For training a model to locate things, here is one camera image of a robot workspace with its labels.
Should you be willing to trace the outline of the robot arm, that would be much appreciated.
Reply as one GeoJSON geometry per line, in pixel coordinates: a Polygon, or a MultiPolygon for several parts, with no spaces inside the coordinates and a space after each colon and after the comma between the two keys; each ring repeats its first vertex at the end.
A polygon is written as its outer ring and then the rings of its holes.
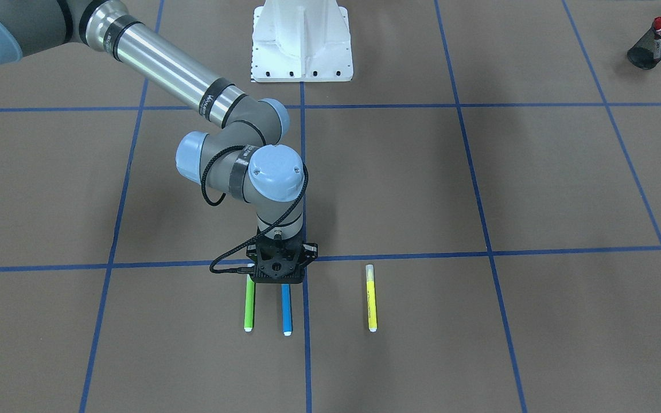
{"type": "Polygon", "coordinates": [[[203,191],[250,204],[257,238],[301,233],[308,178],[301,156],[282,144],[289,113],[246,94],[131,14],[123,1],[0,1],[0,65],[84,45],[143,76],[213,126],[179,143],[176,168],[203,191]]]}

